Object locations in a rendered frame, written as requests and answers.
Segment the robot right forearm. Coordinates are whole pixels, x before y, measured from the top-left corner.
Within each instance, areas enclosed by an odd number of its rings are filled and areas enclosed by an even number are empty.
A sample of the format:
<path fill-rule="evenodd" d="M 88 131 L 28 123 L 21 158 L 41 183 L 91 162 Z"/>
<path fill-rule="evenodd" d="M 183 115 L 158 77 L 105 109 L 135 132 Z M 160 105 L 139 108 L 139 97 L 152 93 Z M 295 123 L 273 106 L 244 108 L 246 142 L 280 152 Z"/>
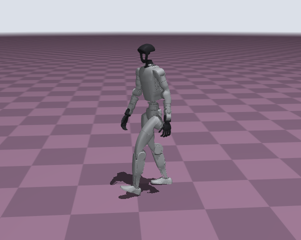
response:
<path fill-rule="evenodd" d="M 136 106 L 136 103 L 137 103 L 138 100 L 139 100 L 138 97 L 136 97 L 136 95 L 133 95 L 133 93 L 132 93 L 131 100 L 130 100 L 130 102 L 128 104 L 128 107 L 127 107 L 127 109 L 130 109 L 130 111 L 129 111 L 130 115 L 133 113 L 133 110 L 135 109 L 135 106 Z"/>

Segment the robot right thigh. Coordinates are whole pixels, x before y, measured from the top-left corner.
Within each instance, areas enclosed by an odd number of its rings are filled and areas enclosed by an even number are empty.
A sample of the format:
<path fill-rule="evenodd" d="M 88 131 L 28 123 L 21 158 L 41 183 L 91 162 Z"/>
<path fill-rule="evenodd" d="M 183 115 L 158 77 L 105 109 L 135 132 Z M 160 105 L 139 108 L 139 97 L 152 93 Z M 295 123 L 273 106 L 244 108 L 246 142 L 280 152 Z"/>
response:
<path fill-rule="evenodd" d="M 143 126 L 146 124 L 147 121 L 148 119 L 145 112 L 144 114 L 141 115 L 141 129 L 143 128 Z M 155 139 L 155 134 L 153 132 L 153 136 L 150 139 L 150 141 L 147 143 L 147 145 L 155 154 L 159 155 L 163 152 L 163 146 L 160 143 L 154 143 L 154 139 Z"/>

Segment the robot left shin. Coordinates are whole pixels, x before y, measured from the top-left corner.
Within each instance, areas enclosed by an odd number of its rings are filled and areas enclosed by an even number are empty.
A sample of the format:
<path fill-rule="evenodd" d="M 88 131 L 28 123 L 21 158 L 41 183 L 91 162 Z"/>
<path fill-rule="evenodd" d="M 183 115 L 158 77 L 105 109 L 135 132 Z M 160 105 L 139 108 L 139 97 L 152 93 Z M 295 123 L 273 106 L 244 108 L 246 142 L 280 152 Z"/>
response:
<path fill-rule="evenodd" d="M 135 158 L 133 153 L 132 157 L 132 181 L 135 189 L 139 188 L 140 178 L 145 166 L 146 153 L 141 151 Z M 136 186 L 136 187 L 135 187 Z"/>

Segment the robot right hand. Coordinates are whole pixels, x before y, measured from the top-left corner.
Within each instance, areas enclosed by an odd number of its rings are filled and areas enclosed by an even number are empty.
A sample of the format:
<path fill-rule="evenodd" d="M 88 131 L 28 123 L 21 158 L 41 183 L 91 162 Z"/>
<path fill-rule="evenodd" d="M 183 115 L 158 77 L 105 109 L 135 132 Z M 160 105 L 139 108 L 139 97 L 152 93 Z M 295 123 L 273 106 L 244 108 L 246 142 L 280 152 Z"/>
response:
<path fill-rule="evenodd" d="M 131 116 L 131 115 L 129 114 L 129 112 L 130 112 L 130 109 L 127 108 L 126 111 L 125 111 L 125 113 L 124 113 L 125 115 L 123 116 L 123 118 L 122 118 L 122 120 L 121 120 L 121 127 L 122 127 L 123 130 L 128 130 L 128 129 L 126 128 L 126 124 L 127 124 L 127 122 L 128 122 L 128 118 Z"/>

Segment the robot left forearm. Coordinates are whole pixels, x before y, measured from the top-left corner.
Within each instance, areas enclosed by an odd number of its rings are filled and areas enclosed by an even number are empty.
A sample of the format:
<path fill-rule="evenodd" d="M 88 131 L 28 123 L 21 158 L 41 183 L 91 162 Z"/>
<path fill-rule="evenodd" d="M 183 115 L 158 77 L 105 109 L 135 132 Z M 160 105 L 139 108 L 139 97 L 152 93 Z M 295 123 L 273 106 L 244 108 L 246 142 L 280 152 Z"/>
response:
<path fill-rule="evenodd" d="M 163 101 L 163 106 L 164 106 L 164 110 L 163 113 L 164 115 L 166 115 L 166 121 L 170 121 L 171 120 L 171 103 L 172 103 L 172 98 L 171 95 L 168 91 L 164 92 L 163 94 L 164 96 L 164 101 Z"/>

